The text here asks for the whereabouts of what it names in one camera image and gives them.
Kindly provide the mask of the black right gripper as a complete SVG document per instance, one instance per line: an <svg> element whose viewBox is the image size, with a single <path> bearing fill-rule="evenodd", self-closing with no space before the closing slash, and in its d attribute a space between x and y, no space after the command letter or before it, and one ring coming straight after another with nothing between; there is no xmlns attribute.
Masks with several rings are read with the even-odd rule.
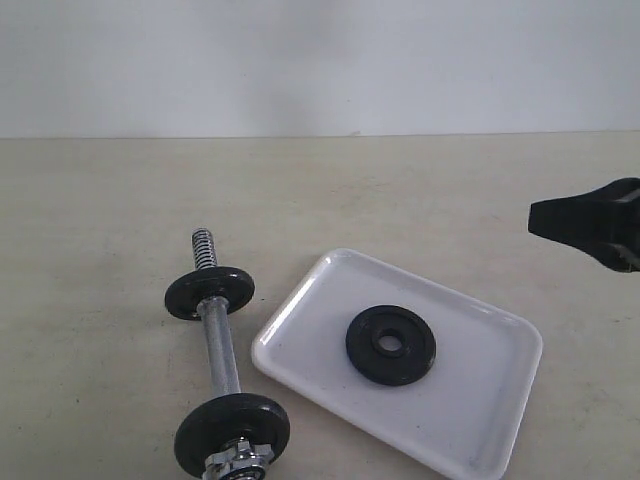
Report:
<svg viewBox="0 0 640 480"><path fill-rule="evenodd" d="M528 231L566 245L598 245L603 266L638 272L639 180L622 178L580 195L535 202Z"/></svg>

